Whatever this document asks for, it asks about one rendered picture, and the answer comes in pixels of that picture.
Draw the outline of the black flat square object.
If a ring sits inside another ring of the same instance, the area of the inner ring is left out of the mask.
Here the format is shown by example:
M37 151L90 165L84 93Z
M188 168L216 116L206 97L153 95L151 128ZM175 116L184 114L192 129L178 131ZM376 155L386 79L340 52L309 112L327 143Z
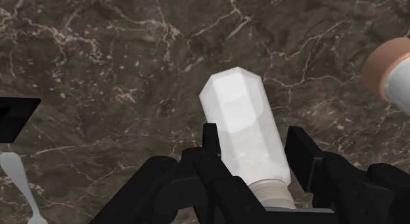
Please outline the black flat square object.
M0 97L0 143L13 143L41 102L39 98Z

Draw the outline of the white plastic utensil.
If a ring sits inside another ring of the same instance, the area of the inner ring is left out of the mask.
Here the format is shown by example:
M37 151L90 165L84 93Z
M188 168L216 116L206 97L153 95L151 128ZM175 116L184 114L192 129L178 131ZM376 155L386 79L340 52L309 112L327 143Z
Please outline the white plastic utensil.
M23 194L32 209L32 216L29 218L28 224L48 224L48 221L40 214L37 202L31 192L24 164L19 155L14 152L1 153L0 166Z

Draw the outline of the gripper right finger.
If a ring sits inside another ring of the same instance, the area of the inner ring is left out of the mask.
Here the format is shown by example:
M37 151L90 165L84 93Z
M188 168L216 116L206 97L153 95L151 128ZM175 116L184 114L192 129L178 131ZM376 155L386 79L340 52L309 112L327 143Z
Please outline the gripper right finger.
M386 163L367 170L321 150L298 126L290 126L285 153L313 207L330 208L340 224L410 224L410 175Z

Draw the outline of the white bottle with tan cap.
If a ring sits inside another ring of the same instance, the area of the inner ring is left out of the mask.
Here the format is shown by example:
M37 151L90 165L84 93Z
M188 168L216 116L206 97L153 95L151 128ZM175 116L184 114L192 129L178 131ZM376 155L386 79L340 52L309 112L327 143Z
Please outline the white bottle with tan cap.
M410 116L410 39L391 39L366 59L363 84L384 101L395 104Z

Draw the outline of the white faceted shaker bottle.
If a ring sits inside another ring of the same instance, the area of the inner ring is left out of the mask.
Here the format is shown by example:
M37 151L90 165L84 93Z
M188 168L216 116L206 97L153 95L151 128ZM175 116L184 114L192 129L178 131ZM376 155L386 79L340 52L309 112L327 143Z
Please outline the white faceted shaker bottle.
M213 74L199 98L231 174L263 206L293 209L290 167L261 77L240 67Z

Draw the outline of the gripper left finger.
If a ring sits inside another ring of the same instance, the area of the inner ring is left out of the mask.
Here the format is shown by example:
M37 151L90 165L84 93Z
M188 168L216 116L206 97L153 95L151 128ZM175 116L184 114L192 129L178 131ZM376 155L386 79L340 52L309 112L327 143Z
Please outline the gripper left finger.
M181 159L149 158L89 224L171 224L194 208L201 224L266 224L266 210L220 158L214 123L203 126L202 147Z

